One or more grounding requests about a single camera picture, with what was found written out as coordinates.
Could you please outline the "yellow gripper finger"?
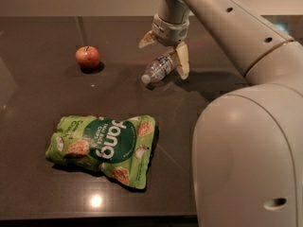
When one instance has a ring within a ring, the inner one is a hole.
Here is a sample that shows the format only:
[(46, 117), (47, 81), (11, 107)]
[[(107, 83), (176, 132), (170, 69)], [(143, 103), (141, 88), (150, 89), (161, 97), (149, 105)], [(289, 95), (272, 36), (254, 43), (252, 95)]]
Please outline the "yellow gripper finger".
[(139, 47), (140, 48), (144, 48), (150, 44), (154, 44), (157, 42), (157, 39), (155, 37), (155, 34), (153, 33), (153, 31), (149, 31), (146, 33), (146, 35), (143, 37), (143, 39), (139, 42)]
[(174, 47), (174, 52), (179, 60), (177, 72), (181, 79), (187, 79), (189, 75), (188, 49), (185, 42), (181, 42)]

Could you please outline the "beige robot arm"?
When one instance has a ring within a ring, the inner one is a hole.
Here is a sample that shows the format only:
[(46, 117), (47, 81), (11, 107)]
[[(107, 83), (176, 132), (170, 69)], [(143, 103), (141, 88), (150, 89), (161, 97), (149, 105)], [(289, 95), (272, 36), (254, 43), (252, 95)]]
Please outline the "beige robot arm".
[(160, 0), (142, 46), (184, 40), (194, 14), (248, 85), (197, 120), (192, 175), (199, 227), (303, 227), (303, 47), (238, 0)]

